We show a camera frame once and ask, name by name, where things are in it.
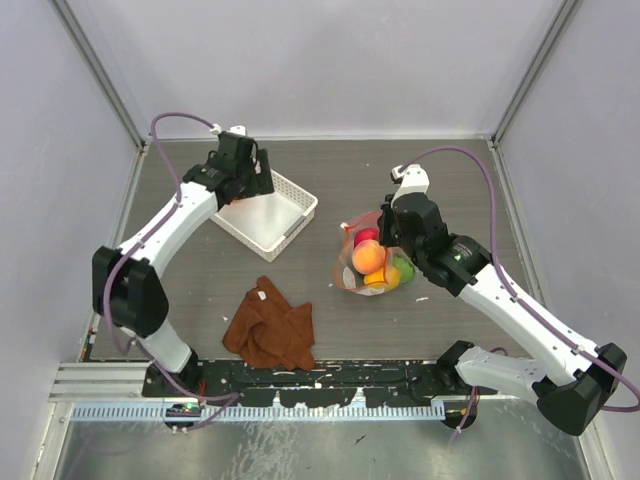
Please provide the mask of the pink peach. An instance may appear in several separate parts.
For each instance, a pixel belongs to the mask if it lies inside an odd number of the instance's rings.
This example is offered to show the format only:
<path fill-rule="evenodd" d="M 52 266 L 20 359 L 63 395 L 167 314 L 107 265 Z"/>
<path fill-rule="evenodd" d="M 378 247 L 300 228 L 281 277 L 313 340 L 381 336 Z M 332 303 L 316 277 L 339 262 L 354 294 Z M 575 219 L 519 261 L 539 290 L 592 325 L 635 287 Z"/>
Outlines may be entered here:
<path fill-rule="evenodd" d="M 386 251 L 378 241 L 368 240 L 360 243 L 351 254 L 351 262 L 355 270 L 367 275 L 382 268 L 385 263 Z"/>

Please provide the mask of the clear zip top bag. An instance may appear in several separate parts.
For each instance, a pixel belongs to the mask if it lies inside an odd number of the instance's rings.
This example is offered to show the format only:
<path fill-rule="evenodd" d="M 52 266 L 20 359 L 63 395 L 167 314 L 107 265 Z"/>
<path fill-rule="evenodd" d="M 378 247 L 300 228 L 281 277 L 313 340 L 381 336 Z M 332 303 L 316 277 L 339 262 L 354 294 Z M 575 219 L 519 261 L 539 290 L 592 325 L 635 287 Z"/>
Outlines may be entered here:
<path fill-rule="evenodd" d="M 370 211 L 339 225 L 342 245 L 333 269 L 334 284 L 354 294 L 383 295 L 415 280 L 416 267 L 399 247 L 383 246 L 378 220 Z"/>

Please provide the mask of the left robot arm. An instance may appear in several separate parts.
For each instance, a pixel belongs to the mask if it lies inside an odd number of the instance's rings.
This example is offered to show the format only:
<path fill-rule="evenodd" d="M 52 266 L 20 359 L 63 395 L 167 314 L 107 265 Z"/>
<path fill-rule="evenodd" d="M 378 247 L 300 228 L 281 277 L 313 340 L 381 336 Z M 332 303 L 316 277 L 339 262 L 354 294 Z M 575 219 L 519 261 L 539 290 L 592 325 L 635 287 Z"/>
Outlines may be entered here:
<path fill-rule="evenodd" d="M 246 128 L 218 135 L 204 164 L 183 177 L 177 194 L 135 236 L 117 248 L 101 247 L 92 258 L 92 306 L 133 338 L 166 370 L 164 383 L 178 396 L 200 384 L 197 361 L 171 326 L 161 283 L 164 270 L 206 220 L 235 200 L 274 191 L 267 151 Z"/>

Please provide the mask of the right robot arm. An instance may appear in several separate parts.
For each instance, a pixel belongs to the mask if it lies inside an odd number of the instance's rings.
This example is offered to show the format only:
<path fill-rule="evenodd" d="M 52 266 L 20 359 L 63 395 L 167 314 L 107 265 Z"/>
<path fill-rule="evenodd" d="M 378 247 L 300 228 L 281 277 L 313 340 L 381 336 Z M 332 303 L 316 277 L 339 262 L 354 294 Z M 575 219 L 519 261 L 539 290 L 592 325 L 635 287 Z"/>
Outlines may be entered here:
<path fill-rule="evenodd" d="M 437 362 L 442 388 L 459 394 L 483 387 L 535 405 L 562 432 L 579 436 L 615 392 L 627 361 L 614 343 L 597 345 L 560 322 L 469 236 L 448 231 L 423 193 L 386 195 L 378 221 L 383 245 L 398 247 L 433 285 L 499 325 L 527 352 L 525 359 L 456 341 Z"/>

